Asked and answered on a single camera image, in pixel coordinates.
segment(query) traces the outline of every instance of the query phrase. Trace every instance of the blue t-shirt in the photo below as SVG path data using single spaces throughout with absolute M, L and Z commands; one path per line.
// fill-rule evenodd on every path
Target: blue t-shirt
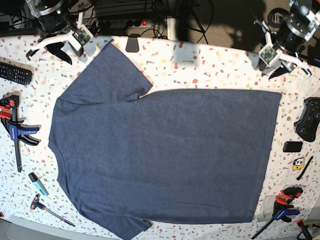
M 280 93 L 152 87 L 107 44 L 56 101 L 49 147 L 81 215 L 124 240 L 151 223 L 251 222 Z

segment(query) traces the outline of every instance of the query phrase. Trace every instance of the power strip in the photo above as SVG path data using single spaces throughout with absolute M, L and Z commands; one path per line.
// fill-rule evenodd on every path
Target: power strip
M 126 27 L 128 21 L 132 21 L 133 25 L 128 27 L 129 28 L 143 28 L 143 29 L 149 29 L 152 27 L 152 21 L 151 20 L 142 20 L 140 22 L 140 24 L 135 25 L 135 21 L 140 21 L 139 19 L 117 19 L 117 20 L 106 20 L 103 22 L 109 22 L 111 23 L 110 25 L 110 29 L 123 29 L 124 27 Z

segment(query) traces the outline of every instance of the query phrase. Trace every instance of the remote control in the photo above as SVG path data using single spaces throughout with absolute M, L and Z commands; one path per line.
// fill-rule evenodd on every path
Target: remote control
M 0 62 L 0 78 L 17 84 L 28 85 L 32 79 L 32 72 L 18 66 Z
M 304 100 L 304 109 L 299 121 L 294 123 L 295 132 L 305 141 L 316 140 L 320 122 L 320 97 L 309 97 Z

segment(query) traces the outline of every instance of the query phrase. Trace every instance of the black phone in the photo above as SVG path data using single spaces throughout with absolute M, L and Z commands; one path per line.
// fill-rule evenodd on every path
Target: black phone
M 302 149 L 302 141 L 286 141 L 283 145 L 284 153 L 300 153 Z

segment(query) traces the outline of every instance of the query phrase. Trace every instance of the highlighter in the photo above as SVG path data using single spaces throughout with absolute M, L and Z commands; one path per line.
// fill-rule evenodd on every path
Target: highlighter
M 37 175 L 35 175 L 33 172 L 29 174 L 29 178 L 31 179 L 33 185 L 35 185 L 36 189 L 42 194 L 42 196 L 46 197 L 49 195 L 43 184 L 38 179 Z

